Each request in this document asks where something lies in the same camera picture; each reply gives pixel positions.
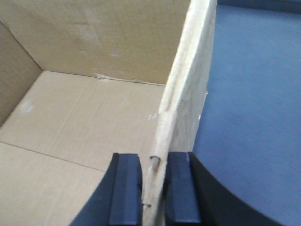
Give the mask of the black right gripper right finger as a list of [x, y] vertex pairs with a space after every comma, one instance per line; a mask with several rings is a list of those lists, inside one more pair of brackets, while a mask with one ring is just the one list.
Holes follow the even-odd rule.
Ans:
[[193, 152], [170, 152], [166, 167], [167, 226], [278, 226], [223, 186]]

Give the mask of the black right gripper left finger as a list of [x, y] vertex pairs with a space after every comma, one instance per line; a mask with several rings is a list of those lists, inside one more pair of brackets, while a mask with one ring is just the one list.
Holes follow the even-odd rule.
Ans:
[[137, 154], [114, 153], [107, 171], [71, 226], [140, 226], [142, 168]]

